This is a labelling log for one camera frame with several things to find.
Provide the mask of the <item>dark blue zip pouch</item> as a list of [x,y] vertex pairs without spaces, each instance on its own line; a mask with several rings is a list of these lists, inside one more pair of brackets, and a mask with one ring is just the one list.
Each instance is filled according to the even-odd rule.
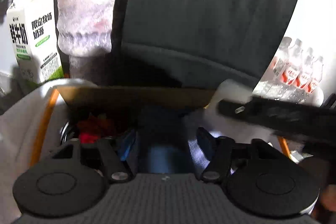
[[182,135],[138,132],[138,173],[194,174],[186,139]]

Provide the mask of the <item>red rose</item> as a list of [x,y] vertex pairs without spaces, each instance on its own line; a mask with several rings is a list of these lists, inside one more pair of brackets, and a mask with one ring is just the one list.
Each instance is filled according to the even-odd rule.
[[93,144],[109,133],[111,123],[106,118],[89,116],[88,119],[77,122],[81,144]]

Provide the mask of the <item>cotton swab plastic box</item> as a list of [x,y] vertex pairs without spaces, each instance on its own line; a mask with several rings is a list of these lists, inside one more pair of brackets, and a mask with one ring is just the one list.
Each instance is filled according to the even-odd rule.
[[196,131],[202,127],[214,137],[229,137],[237,143],[261,139],[276,147],[277,138],[272,130],[242,120],[245,104],[251,100],[252,89],[233,80],[223,81],[209,104],[183,118],[189,141],[196,140]]

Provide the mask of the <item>red orange cardboard box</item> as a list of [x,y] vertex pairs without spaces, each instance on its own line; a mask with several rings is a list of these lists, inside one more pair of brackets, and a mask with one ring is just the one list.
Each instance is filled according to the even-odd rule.
[[172,108],[187,114],[194,109],[210,109],[228,95],[228,100],[243,102],[248,100],[251,91],[235,83],[225,83],[226,88],[233,91],[226,92],[224,88],[197,89],[197,88],[150,88],[150,87],[75,87],[61,86],[53,88],[51,97],[47,102],[37,135],[34,139],[29,166],[36,165],[41,157],[46,132],[50,123],[58,97],[62,97],[71,109],[71,114],[83,118],[84,114],[98,111],[100,114],[118,114],[131,108],[138,115],[141,110],[150,105],[163,108]]

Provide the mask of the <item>water bottle pack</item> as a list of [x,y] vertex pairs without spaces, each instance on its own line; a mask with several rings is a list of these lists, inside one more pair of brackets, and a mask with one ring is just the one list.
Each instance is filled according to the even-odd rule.
[[283,37],[269,67],[253,90],[255,96],[309,103],[319,97],[323,57],[315,55],[300,39]]

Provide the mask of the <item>white terry towel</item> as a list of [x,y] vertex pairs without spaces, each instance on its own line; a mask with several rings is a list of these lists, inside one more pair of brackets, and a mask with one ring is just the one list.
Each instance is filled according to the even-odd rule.
[[45,83],[1,115],[1,223],[21,215],[12,194],[15,179],[29,167],[31,149],[52,90],[59,86],[96,84],[82,79],[58,79]]

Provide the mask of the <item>black paper shopping bag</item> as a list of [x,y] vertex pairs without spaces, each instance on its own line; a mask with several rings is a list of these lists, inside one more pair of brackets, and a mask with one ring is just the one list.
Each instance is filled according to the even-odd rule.
[[255,87],[298,0],[117,0],[108,84]]

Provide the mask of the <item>purple glass vase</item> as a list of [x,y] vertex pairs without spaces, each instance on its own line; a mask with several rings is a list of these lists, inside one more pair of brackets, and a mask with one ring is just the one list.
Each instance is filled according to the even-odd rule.
[[115,0],[57,0],[59,49],[68,56],[70,76],[100,82],[112,51]]

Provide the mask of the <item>white green milk carton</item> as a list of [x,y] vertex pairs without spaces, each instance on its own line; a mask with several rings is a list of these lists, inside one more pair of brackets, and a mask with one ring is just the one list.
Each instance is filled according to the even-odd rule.
[[22,77],[37,85],[62,78],[54,0],[13,0],[6,20]]

